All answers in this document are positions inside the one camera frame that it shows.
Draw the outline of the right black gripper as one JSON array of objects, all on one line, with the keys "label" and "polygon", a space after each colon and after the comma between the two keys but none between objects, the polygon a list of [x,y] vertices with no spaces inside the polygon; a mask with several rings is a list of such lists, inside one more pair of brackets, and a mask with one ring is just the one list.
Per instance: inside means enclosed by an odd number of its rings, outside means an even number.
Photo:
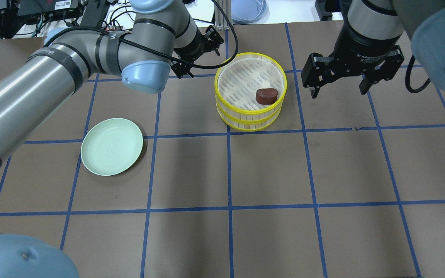
[{"label": "right black gripper", "polygon": [[353,29],[342,29],[331,54],[308,56],[301,72],[302,86],[316,99],[326,84],[362,76],[360,93],[366,95],[373,85],[392,80],[401,68],[405,58],[397,45],[399,38],[371,39]]}]

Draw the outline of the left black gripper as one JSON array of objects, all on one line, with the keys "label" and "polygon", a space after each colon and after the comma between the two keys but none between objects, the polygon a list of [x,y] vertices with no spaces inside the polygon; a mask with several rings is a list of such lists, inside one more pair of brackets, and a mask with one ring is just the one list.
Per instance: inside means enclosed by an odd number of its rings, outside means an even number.
[{"label": "left black gripper", "polygon": [[205,53],[215,52],[217,56],[221,56],[219,47],[224,43],[224,39],[214,26],[206,28],[205,34],[202,34],[198,28],[196,28],[193,40],[186,46],[175,46],[174,53],[178,55],[179,61],[171,62],[171,70],[176,76],[187,76],[194,78],[191,69],[194,66],[189,64],[195,64],[196,60]]}]

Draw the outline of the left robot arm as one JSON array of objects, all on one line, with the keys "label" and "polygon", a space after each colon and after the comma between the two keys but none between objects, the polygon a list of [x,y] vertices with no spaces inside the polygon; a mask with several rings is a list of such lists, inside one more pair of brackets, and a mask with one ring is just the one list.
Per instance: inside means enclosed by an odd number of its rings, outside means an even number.
[{"label": "left robot arm", "polygon": [[0,81],[0,168],[92,74],[121,77],[142,93],[161,93],[173,71],[178,78],[224,42],[214,26],[202,34],[184,0],[131,0],[130,32],[69,27],[53,33],[26,63]]}]

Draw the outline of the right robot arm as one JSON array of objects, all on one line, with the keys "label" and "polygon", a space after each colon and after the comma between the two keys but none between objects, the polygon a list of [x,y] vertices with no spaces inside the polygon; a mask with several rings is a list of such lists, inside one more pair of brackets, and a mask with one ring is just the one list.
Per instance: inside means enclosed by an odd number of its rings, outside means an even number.
[{"label": "right robot arm", "polygon": [[320,89],[344,77],[362,76],[365,95],[391,80],[405,61],[397,41],[406,34],[412,51],[405,86],[418,93],[429,84],[445,90],[445,0],[321,0],[325,11],[341,12],[344,25],[328,56],[311,53],[302,86],[316,98]]}]

